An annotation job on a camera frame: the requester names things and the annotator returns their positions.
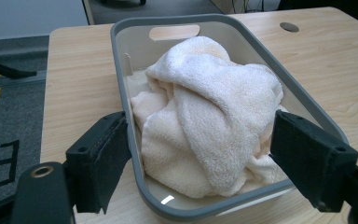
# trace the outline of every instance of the gray plastic basket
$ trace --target gray plastic basket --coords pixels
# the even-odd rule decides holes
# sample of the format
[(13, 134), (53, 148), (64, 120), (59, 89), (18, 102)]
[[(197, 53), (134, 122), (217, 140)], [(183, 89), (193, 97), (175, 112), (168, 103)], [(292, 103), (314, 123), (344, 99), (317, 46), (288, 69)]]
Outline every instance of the gray plastic basket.
[[(111, 38), (121, 101), (129, 124), (128, 138), (135, 180), (145, 203), (157, 215), (171, 221), (194, 221), (204, 217), (220, 216), (255, 203), (261, 203), (294, 188), (293, 183), (287, 179), (232, 197), (213, 196), (204, 199), (191, 199), (162, 186), (144, 173), (140, 156), (141, 134), (132, 117), (130, 98), (140, 91), (147, 90), (144, 74), (146, 67), (155, 63), (172, 46), (186, 39), (185, 37), (152, 39), (153, 30), (170, 28), (177, 29), (177, 34), (181, 34), (181, 29), (187, 29), (190, 26), (197, 28), (196, 35), (208, 36), (220, 43), (227, 50), (233, 62), (267, 65), (282, 83), (284, 92), (282, 105), (285, 108), (291, 113), (309, 119), (344, 142), (348, 142), (336, 123), (241, 22), (229, 16), (214, 14), (134, 18), (120, 21), (113, 26)], [(171, 197), (173, 200), (163, 204), (162, 201), (167, 197)]]

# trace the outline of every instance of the white wall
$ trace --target white wall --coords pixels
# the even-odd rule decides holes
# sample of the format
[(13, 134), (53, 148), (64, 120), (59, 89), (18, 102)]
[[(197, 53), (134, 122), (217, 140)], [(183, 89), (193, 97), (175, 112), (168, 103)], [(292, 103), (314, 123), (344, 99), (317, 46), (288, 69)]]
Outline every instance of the white wall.
[(0, 39), (80, 25), (88, 25), (82, 0), (0, 0)]

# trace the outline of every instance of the cream towel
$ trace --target cream towel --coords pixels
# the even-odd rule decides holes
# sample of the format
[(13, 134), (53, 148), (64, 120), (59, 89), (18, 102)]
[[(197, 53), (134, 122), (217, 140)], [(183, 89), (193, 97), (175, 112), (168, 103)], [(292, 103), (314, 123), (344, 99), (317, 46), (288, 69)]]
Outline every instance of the cream towel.
[(283, 179), (262, 149), (283, 97), (265, 65), (235, 64), (199, 36), (172, 47), (146, 75), (153, 93), (131, 105), (150, 176), (193, 198), (230, 196), (246, 179), (257, 186)]

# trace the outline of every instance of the towel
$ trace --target towel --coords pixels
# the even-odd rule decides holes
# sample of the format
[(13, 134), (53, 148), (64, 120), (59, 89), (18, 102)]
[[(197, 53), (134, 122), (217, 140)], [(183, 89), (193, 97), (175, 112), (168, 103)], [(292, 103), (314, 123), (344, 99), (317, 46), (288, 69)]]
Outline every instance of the towel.
[(285, 179), (268, 156), (282, 86), (265, 65), (236, 64), (220, 44), (197, 36), (145, 74), (151, 92), (133, 97), (131, 106), (148, 175), (192, 198)]

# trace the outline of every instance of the wooden table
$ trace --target wooden table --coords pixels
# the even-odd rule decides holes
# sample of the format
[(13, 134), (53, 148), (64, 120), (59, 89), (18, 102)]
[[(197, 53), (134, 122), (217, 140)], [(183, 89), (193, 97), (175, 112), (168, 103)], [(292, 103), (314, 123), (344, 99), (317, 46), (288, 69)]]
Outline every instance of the wooden table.
[[(232, 15), (300, 82), (358, 150), (358, 21), (334, 8)], [(298, 26), (290, 33), (286, 21)], [(50, 36), (41, 161), (64, 151), (104, 115), (122, 110), (110, 42), (112, 24), (62, 28)], [(200, 223), (342, 223), (321, 214), (297, 190), (215, 221)], [(78, 223), (160, 223), (142, 201), (129, 162), (107, 215), (76, 214)]]

